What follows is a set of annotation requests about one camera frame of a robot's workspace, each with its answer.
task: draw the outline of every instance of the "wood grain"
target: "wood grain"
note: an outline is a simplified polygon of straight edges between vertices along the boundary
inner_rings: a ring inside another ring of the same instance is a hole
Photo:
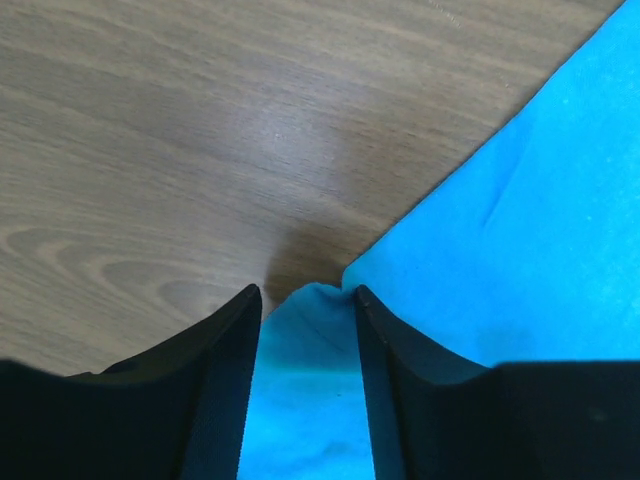
[[[97,370],[340,272],[620,0],[4,0],[0,355]]]

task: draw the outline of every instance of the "brown wooden tabletop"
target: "brown wooden tabletop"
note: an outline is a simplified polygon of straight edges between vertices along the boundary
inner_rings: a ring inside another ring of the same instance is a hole
[[[0,356],[99,370],[342,269],[620,0],[3,0]]]

